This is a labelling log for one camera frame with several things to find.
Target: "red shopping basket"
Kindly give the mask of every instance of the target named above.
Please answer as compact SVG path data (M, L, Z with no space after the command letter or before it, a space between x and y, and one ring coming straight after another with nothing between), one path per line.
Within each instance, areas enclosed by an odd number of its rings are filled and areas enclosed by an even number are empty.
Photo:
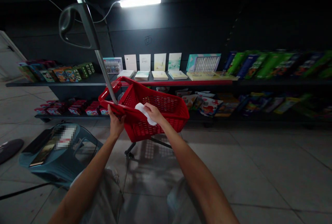
M122 86L121 81L127 82L129 87L118 105L105 100L109 95L107 87L99 96L99 102L104 108L111 105L112 111L117 115L126 115L124 128L132 142L150 139L152 135L164 133L160 125L150 125L144 114L135 109L137 103L150 103L156 106L176 132L182 130L189 119L189 112L182 98L154 91L124 76L112 83L114 93Z

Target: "white card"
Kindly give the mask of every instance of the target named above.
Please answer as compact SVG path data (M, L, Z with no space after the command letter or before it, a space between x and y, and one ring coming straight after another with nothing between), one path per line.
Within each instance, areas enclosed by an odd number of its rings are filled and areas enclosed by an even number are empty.
M166 53L155 54L155 71L165 71Z
M126 70L137 72L136 55L124 55L124 61L126 63Z
M151 54L139 55L139 70L151 71Z
M180 70L182 53L170 53L168 57L168 71Z

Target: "phone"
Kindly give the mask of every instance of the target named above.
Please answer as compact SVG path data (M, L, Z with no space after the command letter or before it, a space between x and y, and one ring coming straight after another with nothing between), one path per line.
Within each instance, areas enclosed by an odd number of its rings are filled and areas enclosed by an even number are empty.
M38 153L38 155L35 157L35 159L31 162L29 167L41 165L45 162L46 158L50 154L50 152L53 150L56 143L60 140L60 133L65 129L64 126L61 126L60 128L54 128L52 130L50 139L46 143L46 145L41 149L41 151Z

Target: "person's right hand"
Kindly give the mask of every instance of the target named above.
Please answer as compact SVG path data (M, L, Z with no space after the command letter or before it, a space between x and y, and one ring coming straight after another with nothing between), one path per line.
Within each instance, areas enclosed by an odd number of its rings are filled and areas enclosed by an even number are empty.
M165 120L165 118L162 116L162 114L160 113L158 108L156 108L155 106L153 106L149 103L144 104L144 110L148 113L150 118L154 122L157 122L158 124L160 124L163 120Z

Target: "fluorescent light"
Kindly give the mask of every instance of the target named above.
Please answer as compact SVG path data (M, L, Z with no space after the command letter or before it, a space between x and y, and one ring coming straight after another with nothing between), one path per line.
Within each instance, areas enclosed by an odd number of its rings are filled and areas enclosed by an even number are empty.
M146 6L152 4L160 4L162 0L120 0L121 7L137 7L137 6Z

